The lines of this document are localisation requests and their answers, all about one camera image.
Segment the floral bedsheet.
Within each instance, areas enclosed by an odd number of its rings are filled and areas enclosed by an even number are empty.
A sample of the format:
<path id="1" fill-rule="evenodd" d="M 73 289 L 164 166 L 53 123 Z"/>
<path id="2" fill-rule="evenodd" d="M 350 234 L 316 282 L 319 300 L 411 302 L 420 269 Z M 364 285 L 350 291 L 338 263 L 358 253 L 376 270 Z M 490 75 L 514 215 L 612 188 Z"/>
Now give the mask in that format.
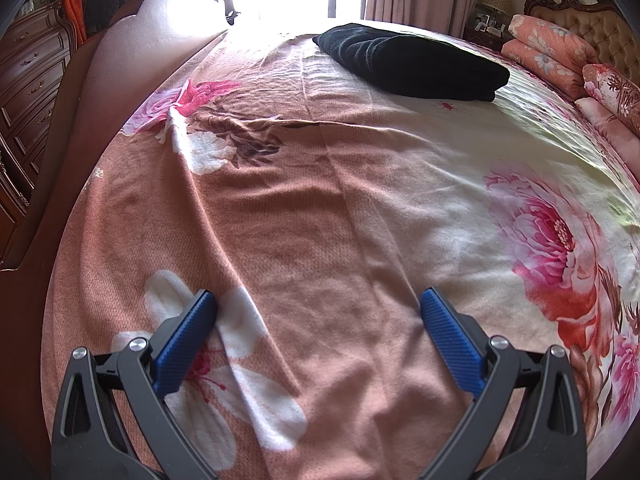
<path id="1" fill-rule="evenodd" d="M 567 348 L 596 472 L 639 411 L 639 188 L 518 66 L 489 103 L 391 96 L 316 29 L 231 29 L 125 122 L 49 285 L 72 351 L 120 350 L 202 288 L 218 328 L 168 405 L 225 479 L 412 479 L 469 399 L 420 321 L 438 288 L 518 348 Z"/>

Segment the folded black garment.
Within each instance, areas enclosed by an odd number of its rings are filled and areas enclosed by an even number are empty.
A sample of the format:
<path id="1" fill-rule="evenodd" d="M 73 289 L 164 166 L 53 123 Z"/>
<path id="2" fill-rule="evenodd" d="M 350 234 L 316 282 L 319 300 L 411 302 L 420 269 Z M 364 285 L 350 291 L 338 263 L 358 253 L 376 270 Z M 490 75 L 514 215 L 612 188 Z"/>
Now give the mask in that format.
<path id="1" fill-rule="evenodd" d="M 491 102 L 510 78 L 494 61 L 446 42 L 355 23 L 314 36 L 335 62 L 396 96 Z"/>

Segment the pink floral folded quilt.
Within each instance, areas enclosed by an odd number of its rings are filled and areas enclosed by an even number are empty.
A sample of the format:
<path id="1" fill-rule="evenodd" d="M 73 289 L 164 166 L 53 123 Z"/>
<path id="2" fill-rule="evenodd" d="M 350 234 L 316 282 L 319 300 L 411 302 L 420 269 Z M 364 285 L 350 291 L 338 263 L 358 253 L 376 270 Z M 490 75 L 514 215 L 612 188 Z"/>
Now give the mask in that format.
<path id="1" fill-rule="evenodd" d="M 639 175 L 639 86 L 602 64 L 585 39 L 542 18 L 516 14 L 501 54 L 575 103 L 588 124 Z"/>

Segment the dark wooden dresser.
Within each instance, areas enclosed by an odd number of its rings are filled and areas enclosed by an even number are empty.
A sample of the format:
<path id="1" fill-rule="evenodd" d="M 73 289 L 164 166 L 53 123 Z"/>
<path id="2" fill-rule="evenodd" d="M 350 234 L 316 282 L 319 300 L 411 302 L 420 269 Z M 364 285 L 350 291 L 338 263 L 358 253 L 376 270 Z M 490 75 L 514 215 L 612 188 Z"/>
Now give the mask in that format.
<path id="1" fill-rule="evenodd" d="M 42 168 L 54 104 L 77 48 L 55 0 L 17 18 L 1 38 L 1 265 L 22 258 L 25 220 Z"/>

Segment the tufted brown headboard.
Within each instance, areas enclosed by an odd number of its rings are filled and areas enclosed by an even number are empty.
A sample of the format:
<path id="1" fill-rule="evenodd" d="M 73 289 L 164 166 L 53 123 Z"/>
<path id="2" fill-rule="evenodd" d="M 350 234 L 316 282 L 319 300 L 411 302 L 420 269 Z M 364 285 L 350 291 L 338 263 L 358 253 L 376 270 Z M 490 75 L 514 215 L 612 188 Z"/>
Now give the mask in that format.
<path id="1" fill-rule="evenodd" d="M 639 37 L 614 0 L 526 0 L 526 15 L 543 18 L 581 36 L 596 50 L 601 63 L 639 83 Z"/>

